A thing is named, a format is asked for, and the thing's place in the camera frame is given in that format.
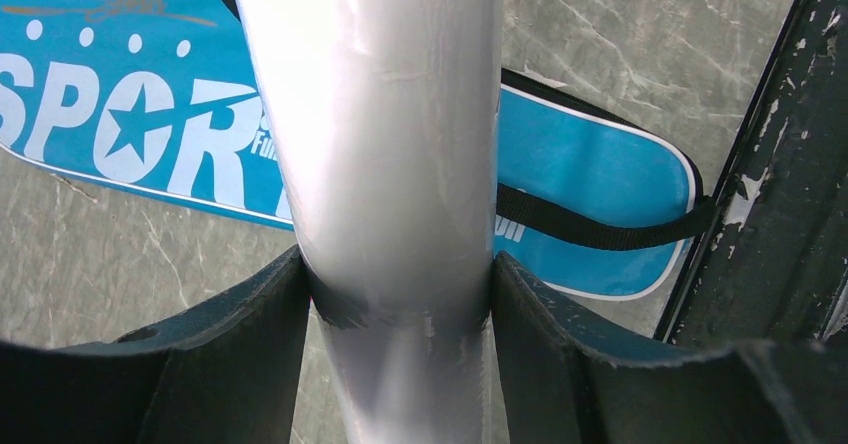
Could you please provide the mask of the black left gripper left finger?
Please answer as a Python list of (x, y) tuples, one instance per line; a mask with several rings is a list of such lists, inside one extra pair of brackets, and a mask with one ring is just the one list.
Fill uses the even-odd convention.
[(1, 346), (5, 443), (285, 443), (310, 297), (291, 248), (118, 340)]

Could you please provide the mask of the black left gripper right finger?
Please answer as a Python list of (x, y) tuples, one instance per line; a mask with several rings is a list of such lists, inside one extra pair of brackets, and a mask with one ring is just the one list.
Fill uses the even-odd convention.
[(492, 319), (514, 443), (843, 443), (847, 353), (742, 340), (691, 350), (621, 327), (507, 253)]

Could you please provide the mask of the white shuttlecock tube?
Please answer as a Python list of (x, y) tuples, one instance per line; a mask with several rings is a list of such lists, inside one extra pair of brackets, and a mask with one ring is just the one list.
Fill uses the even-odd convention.
[(503, 0), (236, 0), (352, 443), (484, 443)]

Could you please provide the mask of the blue racket bag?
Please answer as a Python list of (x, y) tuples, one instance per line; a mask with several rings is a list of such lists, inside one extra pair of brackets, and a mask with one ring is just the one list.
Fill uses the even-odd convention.
[[(716, 211), (694, 162), (501, 74), (495, 247), (559, 291), (652, 292)], [(1, 147), (62, 176), (290, 229), (234, 0), (1, 0)]]

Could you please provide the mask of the black base frame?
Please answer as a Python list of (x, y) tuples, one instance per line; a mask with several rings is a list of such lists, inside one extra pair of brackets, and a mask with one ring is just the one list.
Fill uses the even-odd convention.
[(822, 340), (847, 300), (847, 0), (794, 0), (655, 338)]

